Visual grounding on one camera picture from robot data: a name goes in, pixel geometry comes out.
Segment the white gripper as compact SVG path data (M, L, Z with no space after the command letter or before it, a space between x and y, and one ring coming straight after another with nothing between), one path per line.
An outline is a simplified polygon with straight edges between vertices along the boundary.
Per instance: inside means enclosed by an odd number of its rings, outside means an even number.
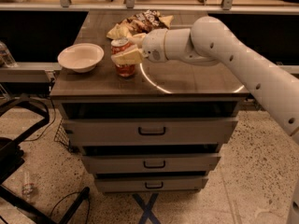
M167 29L156 29L148 34L141 33L130 36L128 40L135 45L112 55L113 63L117 65L141 63L144 59L142 49L150 61L155 63L165 62L164 39L166 33Z

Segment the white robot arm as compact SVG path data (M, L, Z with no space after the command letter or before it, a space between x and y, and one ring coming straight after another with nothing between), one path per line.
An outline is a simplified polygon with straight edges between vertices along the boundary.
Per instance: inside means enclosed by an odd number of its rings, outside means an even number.
M129 39L132 45L111 57L119 65L181 61L222 63L277 124L299 144L299 79L238 40L220 20L205 16L190 28L155 29Z

